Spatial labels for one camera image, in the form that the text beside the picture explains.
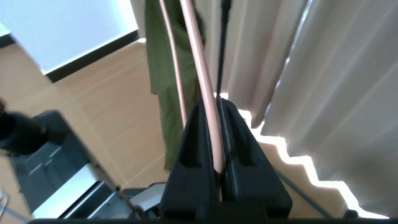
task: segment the beige curtain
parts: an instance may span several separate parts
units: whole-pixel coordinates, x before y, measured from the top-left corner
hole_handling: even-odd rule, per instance
[[[197,5],[215,88],[220,0]],[[398,216],[397,7],[395,0],[235,0],[223,79],[254,126],[267,111],[262,134],[285,137],[289,155],[311,156],[321,180],[345,181],[363,209],[390,217]]]

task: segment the black cord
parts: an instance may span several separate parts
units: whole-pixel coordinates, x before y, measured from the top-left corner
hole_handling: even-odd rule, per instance
[[[221,35],[220,35],[220,57],[218,60],[218,74],[217,74],[217,98],[220,97],[221,84],[223,82],[226,31],[229,19],[229,10],[231,9],[231,5],[232,5],[232,0],[221,0]]]

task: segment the pink rod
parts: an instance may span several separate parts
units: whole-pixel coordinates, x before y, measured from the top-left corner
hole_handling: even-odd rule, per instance
[[[193,59],[198,72],[198,79],[201,89],[205,112],[209,125],[211,148],[213,150],[214,169],[222,174],[224,169],[224,150],[221,140],[220,120],[218,110],[213,95],[213,87],[210,81],[210,75],[205,60],[203,44],[201,42],[195,11],[193,10],[191,0],[180,0],[182,12],[187,26],[188,36],[191,43]]]
[[[172,31],[172,26],[170,25],[169,14],[167,13],[167,8],[166,5],[164,4],[164,0],[159,0],[159,2],[160,2],[160,7],[162,8],[164,21],[166,23],[167,33],[169,34],[170,46],[172,49],[173,62],[174,62],[175,78],[177,79],[177,90],[178,90],[178,99],[180,101],[182,125],[183,127],[185,127],[185,124],[187,123],[187,112],[185,111],[184,92],[182,89],[182,80],[180,74],[180,67],[178,66],[178,57],[177,57],[177,50],[175,47],[174,35]]]

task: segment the sunlight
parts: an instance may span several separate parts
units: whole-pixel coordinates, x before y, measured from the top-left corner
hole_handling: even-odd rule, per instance
[[[228,93],[221,93],[220,95],[222,98],[226,100],[228,99]],[[363,210],[359,206],[358,200],[350,191],[348,186],[344,183],[344,181],[320,181],[318,179],[317,172],[315,170],[315,167],[313,165],[310,156],[290,157],[287,154],[285,138],[277,136],[261,135],[261,129],[264,125],[264,122],[262,122],[258,128],[253,129],[251,128],[251,119],[252,119],[251,113],[245,110],[238,110],[238,111],[241,114],[241,116],[245,119],[246,124],[249,126],[249,129],[251,130],[253,136],[257,139],[257,141],[265,144],[275,145],[278,150],[280,158],[286,164],[303,165],[312,185],[317,187],[333,188],[339,190],[340,194],[343,196],[344,200],[346,201],[348,208],[351,210],[356,210],[358,212],[359,217],[361,218],[389,218],[384,215],[379,215],[373,212],[367,212]]]

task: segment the white wall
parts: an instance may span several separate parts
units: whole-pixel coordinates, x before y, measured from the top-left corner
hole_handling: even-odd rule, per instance
[[[0,21],[43,73],[137,29],[130,0],[2,0]]]
[[[10,32],[0,23],[0,37],[9,33]]]

